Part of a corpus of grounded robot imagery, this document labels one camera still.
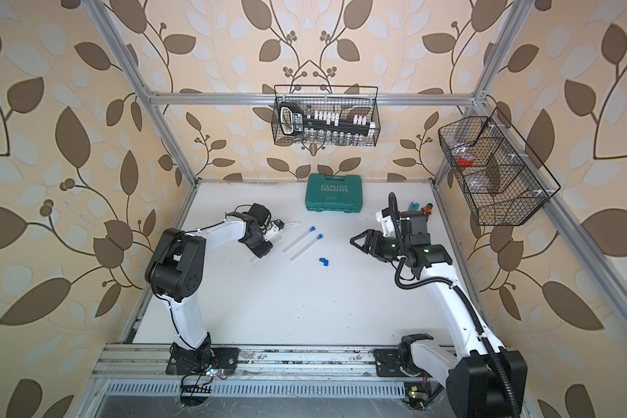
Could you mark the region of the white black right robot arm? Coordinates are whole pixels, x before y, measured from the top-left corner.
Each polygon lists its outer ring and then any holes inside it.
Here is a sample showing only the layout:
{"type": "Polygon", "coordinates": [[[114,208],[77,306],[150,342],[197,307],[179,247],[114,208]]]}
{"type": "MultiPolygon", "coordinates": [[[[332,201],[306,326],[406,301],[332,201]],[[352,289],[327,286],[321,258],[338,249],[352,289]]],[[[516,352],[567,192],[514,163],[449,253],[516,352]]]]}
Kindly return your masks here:
{"type": "Polygon", "coordinates": [[[456,350],[426,334],[402,337],[399,358],[407,376],[431,376],[446,391],[458,417],[518,417],[523,411],[528,366],[494,334],[459,280],[446,248],[428,232],[429,215],[402,212],[394,193],[378,212],[381,230],[368,229],[350,243],[394,270],[404,291],[426,288],[439,308],[456,350]]]}

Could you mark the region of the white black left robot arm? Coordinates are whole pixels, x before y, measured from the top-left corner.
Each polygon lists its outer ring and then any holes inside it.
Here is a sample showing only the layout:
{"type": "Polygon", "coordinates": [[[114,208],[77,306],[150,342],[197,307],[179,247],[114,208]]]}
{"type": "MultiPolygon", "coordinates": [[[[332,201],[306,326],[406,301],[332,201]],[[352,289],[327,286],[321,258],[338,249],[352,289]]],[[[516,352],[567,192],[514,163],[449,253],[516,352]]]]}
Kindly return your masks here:
{"type": "Polygon", "coordinates": [[[245,212],[229,212],[211,226],[188,231],[169,228],[163,232],[146,268],[146,283],[165,305],[174,327],[169,374],[212,378],[233,367],[212,351],[212,337],[201,316],[197,294],[207,254],[239,242],[261,259],[272,250],[272,239],[284,226],[266,207],[254,203],[245,212]]]}

